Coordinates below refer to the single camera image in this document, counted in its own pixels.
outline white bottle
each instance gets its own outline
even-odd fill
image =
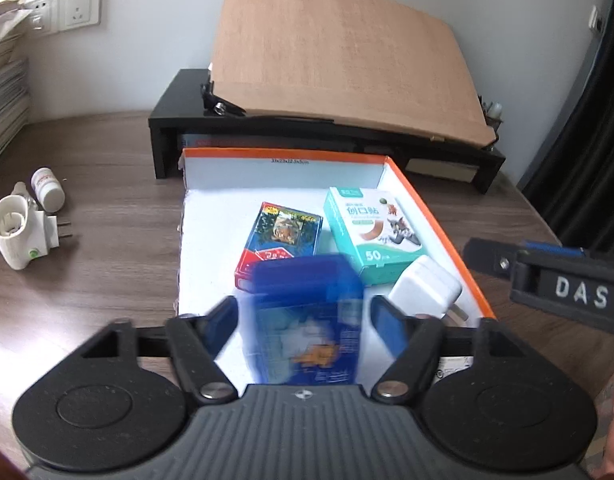
[[[65,192],[49,168],[40,168],[31,177],[31,187],[47,213],[55,213],[65,203]]]

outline wooden board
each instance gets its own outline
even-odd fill
[[[495,138],[451,29],[392,0],[225,0],[212,63],[216,95],[250,115]]]

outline black curtain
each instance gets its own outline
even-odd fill
[[[522,190],[565,246],[614,253],[614,0],[596,63]]]

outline electrical outlet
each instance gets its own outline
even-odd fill
[[[591,8],[591,14],[589,15],[589,29],[594,31],[596,34],[602,32],[602,16],[600,15],[600,11],[596,6]]]
[[[100,23],[100,0],[60,0],[60,30]]]
[[[58,32],[58,0],[29,0],[25,9],[31,9],[27,18],[31,36],[46,36]]]

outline wooden desk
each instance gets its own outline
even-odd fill
[[[0,256],[0,448],[20,466],[10,427],[18,396],[110,320],[161,324],[177,297],[183,183],[154,179],[146,115],[28,126],[0,158],[0,198],[41,166],[65,179],[59,216],[71,220],[74,237],[20,272]],[[554,239],[502,176],[487,195],[469,184],[419,176],[413,183],[458,248],[471,236]],[[511,304],[508,283],[476,279],[516,333],[593,396],[604,386],[614,371],[613,337]]]

